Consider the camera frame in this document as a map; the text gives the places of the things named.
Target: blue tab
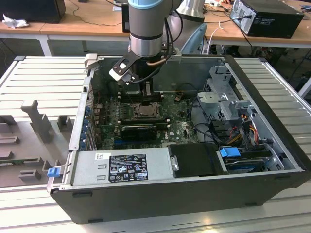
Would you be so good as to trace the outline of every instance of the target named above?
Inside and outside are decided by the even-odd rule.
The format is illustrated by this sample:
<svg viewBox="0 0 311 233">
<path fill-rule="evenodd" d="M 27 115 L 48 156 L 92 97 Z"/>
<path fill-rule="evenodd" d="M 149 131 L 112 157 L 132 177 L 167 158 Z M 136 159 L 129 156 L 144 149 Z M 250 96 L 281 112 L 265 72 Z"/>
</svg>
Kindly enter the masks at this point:
<svg viewBox="0 0 311 233">
<path fill-rule="evenodd" d="M 60 167 L 49 168 L 48 177 L 60 177 Z"/>
<path fill-rule="evenodd" d="M 241 154 L 239 152 L 239 149 L 237 147 L 223 147 L 220 151 L 220 154 L 222 157 L 240 157 Z"/>
<path fill-rule="evenodd" d="M 164 0 L 129 0 L 128 3 L 134 8 L 145 10 L 158 6 Z"/>
</svg>

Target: wires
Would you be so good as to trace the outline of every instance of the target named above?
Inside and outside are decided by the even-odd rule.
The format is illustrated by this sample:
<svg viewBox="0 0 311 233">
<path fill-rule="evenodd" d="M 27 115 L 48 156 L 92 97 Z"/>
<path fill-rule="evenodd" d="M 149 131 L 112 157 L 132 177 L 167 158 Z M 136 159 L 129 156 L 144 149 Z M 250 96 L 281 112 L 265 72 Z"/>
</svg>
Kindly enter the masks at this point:
<svg viewBox="0 0 311 233">
<path fill-rule="evenodd" d="M 213 15 L 219 16 L 219 17 L 226 17 L 226 16 L 228 16 L 226 13 L 228 13 L 229 10 L 227 8 L 224 8 L 223 6 L 221 6 L 221 8 L 223 8 L 224 10 L 220 11 L 220 10 L 214 9 L 214 8 L 212 8 L 210 6 L 204 5 L 204 7 L 203 7 L 203 14 L 205 14 L 207 12 L 211 12 Z M 224 13 L 225 15 L 224 16 L 220 16 L 220 15 L 215 14 L 214 12 Z"/>
<path fill-rule="evenodd" d="M 177 86 L 176 91 L 180 91 L 179 89 L 184 86 L 184 85 L 189 85 L 191 86 L 194 90 L 196 90 L 197 92 L 199 92 L 199 90 L 191 83 L 181 83 L 180 85 Z"/>
<path fill-rule="evenodd" d="M 14 56 L 17 56 L 16 53 L 14 53 L 13 50 L 11 50 L 11 48 L 5 43 L 5 40 L 6 40 L 6 39 L 4 39 L 4 40 L 2 39 L 2 40 L 1 40 L 2 43 L 1 43 L 0 45 L 4 44 L 4 45 L 6 46 L 6 48 L 7 48 Z"/>
<path fill-rule="evenodd" d="M 220 23 L 222 23 L 222 21 L 219 21 L 219 22 L 218 22 L 218 26 L 219 26 L 219 27 L 216 28 L 216 29 L 213 31 L 212 35 L 210 36 L 209 43 L 208 43 L 208 46 L 207 46 L 207 52 L 206 52 L 207 55 L 209 55 L 210 43 L 212 42 L 212 38 L 213 38 L 213 35 L 215 34 L 215 32 L 217 32 L 218 29 L 224 30 L 224 28 L 220 25 Z"/>
<path fill-rule="evenodd" d="M 197 128 L 198 125 L 206 125 L 206 124 L 204 124 L 204 123 L 199 123 L 199 124 L 196 124 L 196 125 L 193 124 L 192 115 L 191 115 L 191 114 L 192 114 L 192 109 L 193 109 L 194 103 L 195 103 L 196 101 L 198 101 L 198 103 L 199 103 L 199 105 L 200 105 L 200 107 L 201 107 L 201 109 L 202 109 L 202 111 L 203 111 L 203 114 L 206 115 L 206 113 L 204 112 L 204 110 L 203 110 L 203 108 L 202 108 L 202 106 L 201 106 L 201 104 L 200 104 L 200 101 L 199 101 L 198 98 L 196 97 L 196 98 L 193 100 L 193 102 L 192 102 L 192 104 L 191 104 L 191 108 L 190 108 L 190 114 L 189 114 L 190 124 L 193 126 L 194 129 L 197 130 L 197 132 L 199 132 L 199 133 L 201 133 L 201 134 L 204 135 L 204 141 L 205 141 L 205 136 L 207 136 L 207 137 L 209 137 L 210 139 L 213 139 L 213 140 L 214 140 L 214 138 L 213 138 L 211 135 L 207 134 L 207 132 L 203 132 L 202 130 L 200 130 L 200 129 Z"/>
<path fill-rule="evenodd" d="M 220 25 L 221 23 L 227 23 L 227 22 L 230 22 L 230 21 L 234 21 L 234 20 L 236 20 L 236 19 L 243 19 L 243 18 L 232 18 L 232 19 L 229 19 L 229 20 L 226 20 L 226 21 L 219 21 L 219 22 L 207 22 L 207 23 L 218 23 L 218 28 L 216 28 L 214 31 L 213 31 L 213 33 L 212 33 L 212 35 L 210 36 L 210 39 L 209 39 L 209 42 L 208 42 L 208 48 L 207 48 L 207 52 L 206 52 L 206 54 L 207 55 L 209 55 L 209 51 L 210 51 L 210 44 L 211 44 L 211 42 L 212 42 L 212 38 L 213 38 L 213 36 L 214 36 L 214 34 L 215 34 L 215 32 L 218 30 L 218 29 L 222 29 L 222 30 L 224 30 L 224 28 Z"/>
<path fill-rule="evenodd" d="M 113 2 L 110 2 L 108 0 L 105 0 L 106 2 L 110 3 L 111 5 L 117 6 L 117 7 L 121 7 L 120 5 L 114 4 Z"/>
<path fill-rule="evenodd" d="M 308 57 L 310 51 L 311 51 L 311 48 L 308 50 L 306 56 L 304 56 L 304 58 L 301 60 L 301 62 L 297 65 L 297 67 L 295 68 L 295 70 L 292 72 L 292 75 L 290 76 L 290 78 L 288 79 L 288 81 L 290 81 L 290 80 L 293 78 L 294 74 L 297 72 L 297 70 L 299 69 L 299 67 L 301 66 L 301 64 L 302 64 L 302 63 L 304 62 L 304 60 Z"/>
<path fill-rule="evenodd" d="M 169 55 L 170 53 L 170 35 L 169 35 L 169 31 L 165 29 L 165 33 L 166 33 L 166 56 Z"/>
<path fill-rule="evenodd" d="M 235 138 L 233 138 L 232 140 L 230 140 L 230 141 L 228 142 L 228 145 L 230 145 L 230 144 L 232 144 L 232 143 L 238 141 L 241 137 L 242 137 L 242 135 L 239 134 L 238 136 L 236 136 Z"/>
<path fill-rule="evenodd" d="M 179 39 L 179 37 L 180 37 L 180 35 L 181 35 L 181 33 L 183 32 L 183 29 L 184 29 L 184 21 L 183 21 L 183 18 L 181 17 L 181 14 L 177 10 L 175 10 L 175 13 L 178 14 L 178 16 L 180 18 L 180 32 L 179 32 L 178 37 L 174 40 L 174 42 Z"/>
<path fill-rule="evenodd" d="M 254 141 L 256 144 L 258 144 L 258 132 L 255 128 L 253 128 L 253 126 L 249 126 L 249 129 L 253 132 L 254 134 Z"/>
<path fill-rule="evenodd" d="M 80 19 L 80 20 L 81 20 L 82 22 L 84 22 L 84 23 L 92 24 L 92 25 L 97 25 L 97 26 L 117 26 L 117 25 L 119 25 L 119 24 L 122 24 L 122 22 L 121 22 L 121 23 L 117 23 L 117 24 L 98 24 L 98 23 L 87 22 L 87 21 L 85 21 L 84 19 L 82 19 L 80 16 L 76 15 L 76 11 L 78 11 L 78 10 L 80 9 L 80 7 L 79 7 L 77 4 L 75 4 L 74 2 L 72 2 L 71 0 L 68 0 L 68 1 L 70 1 L 73 5 L 75 5 L 75 6 L 77 7 L 77 9 L 73 10 L 73 12 L 72 12 L 73 15 L 74 15 L 76 18 Z"/>
<path fill-rule="evenodd" d="M 202 48 L 201 48 L 200 54 L 203 53 L 203 50 L 204 50 L 204 37 L 203 37 L 203 39 L 202 39 Z"/>
<path fill-rule="evenodd" d="M 139 83 L 142 83 L 142 82 L 145 82 L 149 79 L 151 79 L 153 76 L 155 76 L 158 72 L 160 72 L 160 69 L 162 67 L 162 65 L 167 61 L 169 60 L 169 58 L 172 56 L 173 52 L 174 52 L 174 41 L 173 41 L 173 36 L 172 36 L 172 32 L 171 32 L 171 29 L 170 29 L 170 26 L 169 26 L 169 23 L 167 22 L 167 19 L 165 18 L 164 19 L 164 23 L 165 23 L 165 29 L 167 30 L 168 32 L 168 35 L 169 35 L 169 39 L 168 39 L 168 44 L 171 42 L 171 51 L 170 53 L 166 56 L 166 58 L 158 61 L 158 62 L 154 62 L 154 63 L 149 63 L 147 62 L 147 65 L 149 66 L 158 66 L 151 74 L 149 74 L 147 77 L 141 79 L 141 80 L 137 80 L 137 81 L 132 81 L 131 83 L 132 84 L 139 84 Z"/>
<path fill-rule="evenodd" d="M 240 28 L 240 31 L 241 31 L 242 35 L 244 36 L 245 40 L 246 40 L 246 41 L 249 43 L 249 45 L 251 46 L 251 56 L 253 56 L 253 46 L 252 46 L 252 44 L 249 42 L 249 40 L 246 38 L 246 36 L 245 36 L 245 34 L 244 34 L 244 32 L 243 32 L 243 30 L 242 30 L 242 28 L 241 28 L 242 19 L 243 19 L 243 18 L 241 18 L 241 20 L 240 20 L 239 28 Z"/>
<path fill-rule="evenodd" d="M 6 58 L 7 58 L 7 55 L 5 53 L 5 51 L 3 50 L 3 48 L 0 46 L 0 49 L 2 50 L 2 52 L 4 53 L 4 65 L 5 67 L 8 67 L 7 63 L 6 63 Z"/>
<path fill-rule="evenodd" d="M 174 53 L 174 41 L 173 41 L 173 36 L 172 36 L 172 32 L 171 32 L 171 29 L 170 29 L 170 26 L 169 26 L 169 23 L 167 21 L 167 19 L 165 18 L 164 19 L 164 23 L 165 23 L 165 30 L 167 31 L 167 34 L 168 34 L 168 40 L 167 40 L 167 44 L 168 44 L 168 49 L 169 49 L 169 44 L 171 43 L 172 44 L 172 48 L 170 50 L 170 53 L 167 54 L 167 56 L 165 58 L 163 58 L 162 60 L 160 61 L 157 61 L 157 62 L 147 62 L 147 65 L 150 66 L 150 67 L 155 67 L 155 66 L 158 66 L 158 65 L 162 65 L 164 64 L 167 60 L 170 59 L 170 57 L 172 56 L 172 54 Z"/>
<path fill-rule="evenodd" d="M 230 138 L 232 137 L 232 134 L 234 132 L 234 130 L 236 130 L 238 127 L 234 127 L 231 131 L 230 131 Z"/>
<path fill-rule="evenodd" d="M 89 92 L 88 94 L 90 95 L 90 94 L 93 92 L 93 95 L 94 95 L 94 94 L 95 94 L 94 91 L 96 91 L 96 94 L 98 95 L 98 100 L 97 100 L 97 104 L 94 104 L 94 103 L 93 103 L 93 107 L 96 107 L 96 108 L 97 108 L 97 106 L 98 106 L 98 104 L 99 104 L 99 101 L 100 101 L 100 99 L 101 99 L 101 94 L 100 94 L 99 90 L 97 90 L 97 89 L 92 89 L 92 90 L 90 90 L 90 92 Z"/>
</svg>

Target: black cable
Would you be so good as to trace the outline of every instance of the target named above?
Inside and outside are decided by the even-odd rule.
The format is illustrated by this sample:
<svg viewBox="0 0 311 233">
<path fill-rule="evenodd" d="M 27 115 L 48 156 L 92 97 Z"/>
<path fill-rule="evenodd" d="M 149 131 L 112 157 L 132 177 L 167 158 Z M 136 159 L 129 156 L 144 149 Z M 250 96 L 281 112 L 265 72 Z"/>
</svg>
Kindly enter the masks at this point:
<svg viewBox="0 0 311 233">
<path fill-rule="evenodd" d="M 209 132 L 209 130 L 206 130 L 205 133 L 204 133 L 204 142 L 206 142 L 206 138 L 205 137 L 206 137 L 206 133 L 207 132 Z"/>
<path fill-rule="evenodd" d="M 11 48 L 4 42 L 3 39 L 1 39 L 2 44 L 4 44 L 6 46 L 6 48 L 12 53 L 14 54 L 14 56 L 17 56 L 16 53 L 13 52 L 13 50 L 11 50 Z"/>
<path fill-rule="evenodd" d="M 88 24 L 92 24 L 92 25 L 97 25 L 97 26 L 117 26 L 117 25 L 119 25 L 119 24 L 122 24 L 122 22 L 121 23 L 117 23 L 117 24 L 98 24 L 98 23 L 91 23 L 91 22 L 87 22 L 87 21 L 85 21 L 84 19 L 82 19 L 81 18 L 81 16 L 78 16 L 78 15 L 76 15 L 76 11 L 78 11 L 79 9 L 80 9 L 80 7 L 77 5 L 77 4 L 75 4 L 74 2 L 72 2 L 71 0 L 69 0 L 73 5 L 75 5 L 76 7 L 77 7 L 77 9 L 75 9 L 75 10 L 73 10 L 73 15 L 76 17 L 76 18 L 78 18 L 78 19 L 80 19 L 82 22 L 84 22 L 84 23 L 88 23 Z"/>
<path fill-rule="evenodd" d="M 192 102 L 192 104 L 191 104 L 191 108 L 190 108 L 190 114 L 189 114 L 190 124 L 193 126 L 194 129 L 197 130 L 197 132 L 199 132 L 199 133 L 203 134 L 204 136 L 207 136 L 207 137 L 209 137 L 210 139 L 213 139 L 213 140 L 214 140 L 214 138 L 213 138 L 212 136 L 210 136 L 210 135 L 208 135 L 207 133 L 204 133 L 202 130 L 196 128 L 196 126 L 201 125 L 201 124 L 204 124 L 204 123 L 199 123 L 199 124 L 194 125 L 194 123 L 192 122 L 192 109 L 193 109 L 194 103 L 195 103 L 196 101 L 198 101 L 198 103 L 199 103 L 199 105 L 200 105 L 200 107 L 201 107 L 203 113 L 206 115 L 206 113 L 204 112 L 204 110 L 203 110 L 203 108 L 202 108 L 202 106 L 201 106 L 200 101 L 198 100 L 198 98 L 195 98 L 195 99 L 193 100 L 193 102 Z"/>
<path fill-rule="evenodd" d="M 147 81 L 149 79 L 151 79 L 153 76 L 155 76 L 161 69 L 161 67 L 163 66 L 162 65 L 159 65 L 151 74 L 149 74 L 147 77 L 141 79 L 141 80 L 137 80 L 137 81 L 133 81 L 132 84 L 139 84 L 139 83 L 142 83 L 144 81 Z"/>
<path fill-rule="evenodd" d="M 164 24 L 165 24 L 165 28 L 166 30 L 169 32 L 169 37 L 170 37 L 170 42 L 171 42 L 171 53 L 168 57 L 166 57 L 166 60 L 169 60 L 169 58 L 173 55 L 174 53 L 174 40 L 173 40 L 173 36 L 172 36 L 172 32 L 171 32 L 171 29 L 170 29 L 170 26 L 169 26 L 169 23 L 167 21 L 167 19 L 165 18 L 164 19 Z"/>
<path fill-rule="evenodd" d="M 297 72 L 297 70 L 299 69 L 299 67 L 301 66 L 301 64 L 303 63 L 303 61 L 308 57 L 309 52 L 311 51 L 311 48 L 308 50 L 306 56 L 304 56 L 304 58 L 301 60 L 301 62 L 297 65 L 297 67 L 295 68 L 295 70 L 293 71 L 292 75 L 290 76 L 290 78 L 288 79 L 288 81 L 290 81 L 294 74 Z"/>
<path fill-rule="evenodd" d="M 204 35 L 204 38 L 205 38 L 205 40 L 206 40 L 206 42 L 207 42 L 207 44 L 208 44 L 208 39 L 207 39 L 206 35 Z"/>
<path fill-rule="evenodd" d="M 242 30 L 242 28 L 241 28 L 241 22 L 242 22 L 242 19 L 243 19 L 243 18 L 240 19 L 239 29 L 240 29 L 242 35 L 244 36 L 245 40 L 246 40 L 246 41 L 249 43 L 249 45 L 251 46 L 251 56 L 253 56 L 253 46 L 252 46 L 252 44 L 249 42 L 249 40 L 246 38 L 246 36 L 245 36 L 245 34 L 244 34 L 244 32 L 243 32 L 243 30 Z"/>
<path fill-rule="evenodd" d="M 169 26 L 169 23 L 167 21 L 167 19 L 165 18 L 164 19 L 164 23 L 165 23 L 165 29 L 168 31 L 168 34 L 169 34 L 169 39 L 171 41 L 171 52 L 169 53 L 169 55 L 165 58 L 166 60 L 169 60 L 169 58 L 172 56 L 172 54 L 174 53 L 174 41 L 173 41 L 173 36 L 172 36 L 172 32 L 171 32 L 171 29 L 170 29 L 170 26 Z M 151 74 L 149 74 L 147 77 L 143 78 L 143 79 L 140 79 L 140 80 L 137 80 L 137 81 L 132 81 L 131 83 L 132 84 L 139 84 L 139 83 L 142 83 L 142 82 L 145 82 L 149 79 L 151 79 L 153 76 L 155 76 L 158 72 L 160 72 L 160 69 L 161 67 L 163 66 L 163 64 L 159 65 Z"/>
<path fill-rule="evenodd" d="M 232 18 L 232 19 L 229 19 L 229 20 L 226 20 L 226 21 L 220 21 L 220 23 L 227 23 L 227 22 L 230 22 L 230 21 L 234 21 L 236 19 L 243 19 L 243 18 Z"/>
<path fill-rule="evenodd" d="M 180 87 L 182 87 L 183 85 L 189 85 L 191 86 L 194 90 L 196 90 L 197 92 L 199 92 L 199 90 L 191 83 L 181 83 L 180 85 L 177 86 L 176 91 L 179 91 Z"/>
<path fill-rule="evenodd" d="M 169 31 L 167 30 L 166 26 L 165 26 L 165 32 L 166 32 L 166 40 L 167 40 L 167 46 L 166 46 L 166 57 L 169 56 L 169 52 L 170 52 L 170 35 L 169 35 Z"/>
<path fill-rule="evenodd" d="M 117 6 L 117 7 L 121 7 L 120 5 L 114 4 L 113 2 L 110 2 L 108 0 L 105 0 L 106 2 L 110 3 L 111 5 Z"/>
<path fill-rule="evenodd" d="M 218 17 L 226 17 L 227 16 L 226 13 L 228 12 L 228 10 L 225 10 L 225 8 L 223 8 L 224 11 L 220 11 L 220 10 L 216 10 L 216 9 L 206 6 L 206 9 L 207 9 L 207 12 L 211 12 L 213 15 L 218 16 Z M 215 14 L 214 12 L 224 13 L 225 15 L 220 16 L 220 15 Z"/>
<path fill-rule="evenodd" d="M 179 35 L 178 35 L 178 37 L 173 41 L 173 42 L 175 42 L 176 40 L 178 40 L 179 39 L 179 37 L 180 37 L 180 35 L 181 35 L 181 33 L 183 32 L 183 29 L 184 29 L 184 21 L 183 21 L 183 18 L 181 17 L 181 14 L 177 11 L 177 10 L 175 10 L 175 12 L 176 12 L 176 14 L 178 14 L 178 16 L 179 16 L 179 18 L 180 18 L 180 32 L 179 32 Z"/>
</svg>

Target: power supply label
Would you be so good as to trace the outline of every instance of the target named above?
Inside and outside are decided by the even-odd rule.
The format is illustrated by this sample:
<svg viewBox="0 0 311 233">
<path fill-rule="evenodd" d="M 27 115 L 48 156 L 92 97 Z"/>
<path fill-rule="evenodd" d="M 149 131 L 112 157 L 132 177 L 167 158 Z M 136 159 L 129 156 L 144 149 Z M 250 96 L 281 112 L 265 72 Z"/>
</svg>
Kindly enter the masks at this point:
<svg viewBox="0 0 311 233">
<path fill-rule="evenodd" d="M 145 180 L 148 180 L 146 154 L 110 156 L 110 182 L 115 183 Z"/>
</svg>

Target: power cable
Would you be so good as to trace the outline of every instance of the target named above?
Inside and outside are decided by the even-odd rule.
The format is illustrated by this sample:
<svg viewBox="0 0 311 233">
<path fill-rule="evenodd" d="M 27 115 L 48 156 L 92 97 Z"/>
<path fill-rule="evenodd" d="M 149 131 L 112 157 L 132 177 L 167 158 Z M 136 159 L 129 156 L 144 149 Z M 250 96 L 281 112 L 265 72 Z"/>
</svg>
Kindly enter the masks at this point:
<svg viewBox="0 0 311 233">
<path fill-rule="evenodd" d="M 77 4 L 75 4 L 74 2 L 72 2 L 71 0 L 68 0 L 68 1 L 70 1 L 73 5 L 75 5 L 75 6 L 77 7 L 77 9 L 73 10 L 73 12 L 72 12 L 73 15 L 74 15 L 76 18 L 80 19 L 80 20 L 81 20 L 82 22 L 84 22 L 84 23 L 92 24 L 92 25 L 97 25 L 97 26 L 117 26 L 117 25 L 122 24 L 122 22 L 121 22 L 121 23 L 117 23 L 117 24 L 98 24 L 98 23 L 87 22 L 87 21 L 85 21 L 84 19 L 82 19 L 81 16 L 76 15 L 76 11 L 78 11 L 78 10 L 80 9 L 80 7 L 79 7 Z"/>
<path fill-rule="evenodd" d="M 301 64 L 304 62 L 304 60 L 308 57 L 309 52 L 311 51 L 311 48 L 308 50 L 307 54 L 304 56 L 304 58 L 301 60 L 301 62 L 297 65 L 297 67 L 295 68 L 295 70 L 292 72 L 292 75 L 290 76 L 290 78 L 288 79 L 288 81 L 290 81 L 294 74 L 297 72 L 297 70 L 299 69 L 299 67 L 301 66 Z"/>
<path fill-rule="evenodd" d="M 246 36 L 245 36 L 245 34 L 244 34 L 244 32 L 243 32 L 243 30 L 242 30 L 242 28 L 241 28 L 242 19 L 243 19 L 243 18 L 241 18 L 240 23 L 239 23 L 239 29 L 240 29 L 242 35 L 244 36 L 245 40 L 246 40 L 246 41 L 249 43 L 249 45 L 251 46 L 251 56 L 253 56 L 253 46 L 252 46 L 252 44 L 249 42 L 249 40 L 246 38 Z"/>
<path fill-rule="evenodd" d="M 178 14 L 178 16 L 180 18 L 180 32 L 179 32 L 178 37 L 174 40 L 174 42 L 179 39 L 179 37 L 180 37 L 180 35 L 181 35 L 181 33 L 183 32 L 183 29 L 184 29 L 184 21 L 183 21 L 183 18 L 181 17 L 181 14 L 177 10 L 175 10 L 175 12 L 176 12 L 176 14 Z"/>
<path fill-rule="evenodd" d="M 111 5 L 116 6 L 116 7 L 121 7 L 120 5 L 114 4 L 113 2 L 110 2 L 110 1 L 108 1 L 108 0 L 105 0 L 105 1 L 108 2 L 108 3 L 110 3 Z"/>
</svg>

